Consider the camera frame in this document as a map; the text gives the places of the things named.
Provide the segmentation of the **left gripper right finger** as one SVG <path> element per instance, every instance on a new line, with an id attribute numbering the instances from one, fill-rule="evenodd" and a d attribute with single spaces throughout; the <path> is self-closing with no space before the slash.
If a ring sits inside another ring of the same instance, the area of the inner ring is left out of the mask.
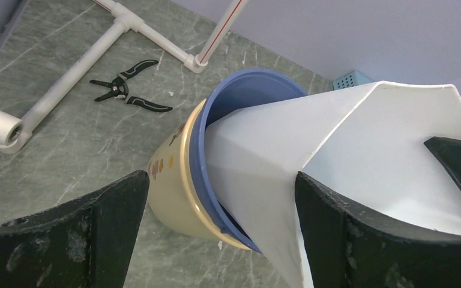
<path id="1" fill-rule="evenodd" d="M 461 287 L 461 236 L 382 214 L 306 173 L 295 203 L 315 287 Z"/>

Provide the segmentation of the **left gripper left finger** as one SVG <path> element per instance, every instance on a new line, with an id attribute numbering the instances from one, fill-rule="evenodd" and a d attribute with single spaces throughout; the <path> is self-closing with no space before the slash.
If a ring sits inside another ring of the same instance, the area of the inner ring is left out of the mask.
<path id="1" fill-rule="evenodd" d="M 148 189 L 137 170 L 0 225 L 0 287 L 122 287 Z"/>

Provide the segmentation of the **translucent white bucket liner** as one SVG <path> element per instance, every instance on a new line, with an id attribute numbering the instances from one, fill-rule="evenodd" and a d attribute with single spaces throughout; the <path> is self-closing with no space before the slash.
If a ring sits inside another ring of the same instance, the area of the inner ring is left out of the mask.
<path id="1" fill-rule="evenodd" d="M 304 172 L 397 220 L 461 236 L 461 191 L 424 142 L 461 140 L 454 85 L 380 81 L 238 109 L 207 126 L 219 203 L 291 287 L 310 287 L 295 204 Z"/>

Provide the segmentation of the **light blue perforated basket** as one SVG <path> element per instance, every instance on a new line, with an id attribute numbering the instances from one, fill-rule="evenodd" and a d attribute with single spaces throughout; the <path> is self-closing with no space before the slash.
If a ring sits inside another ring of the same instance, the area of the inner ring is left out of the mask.
<path id="1" fill-rule="evenodd" d="M 345 89 L 353 86 L 364 85 L 372 83 L 372 80 L 365 76 L 363 73 L 354 70 L 342 77 L 339 77 L 333 82 L 333 89 Z"/>

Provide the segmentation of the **blue bucket rim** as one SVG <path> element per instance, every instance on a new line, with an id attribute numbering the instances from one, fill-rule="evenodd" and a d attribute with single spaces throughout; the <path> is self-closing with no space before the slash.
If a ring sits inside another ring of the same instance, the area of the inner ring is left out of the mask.
<path id="1" fill-rule="evenodd" d="M 297 82 L 267 68 L 246 68 L 227 76 L 212 91 L 197 115 L 189 137 L 188 163 L 195 192 L 217 226 L 217 231 L 230 236 L 253 251 L 260 252 L 233 216 L 221 206 L 211 186 L 205 159 L 207 126 L 242 108 L 290 100 L 308 95 Z"/>

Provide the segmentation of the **beige bucket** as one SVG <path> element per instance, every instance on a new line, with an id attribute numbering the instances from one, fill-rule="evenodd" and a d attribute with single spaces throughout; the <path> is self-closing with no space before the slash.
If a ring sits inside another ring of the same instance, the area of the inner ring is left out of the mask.
<path id="1" fill-rule="evenodd" d="M 148 204 L 154 215 L 176 232 L 218 240 L 249 250 L 233 236 L 223 233 L 211 219 L 194 187 L 189 166 L 190 136 L 205 101 L 201 101 L 153 153 L 149 164 Z"/>

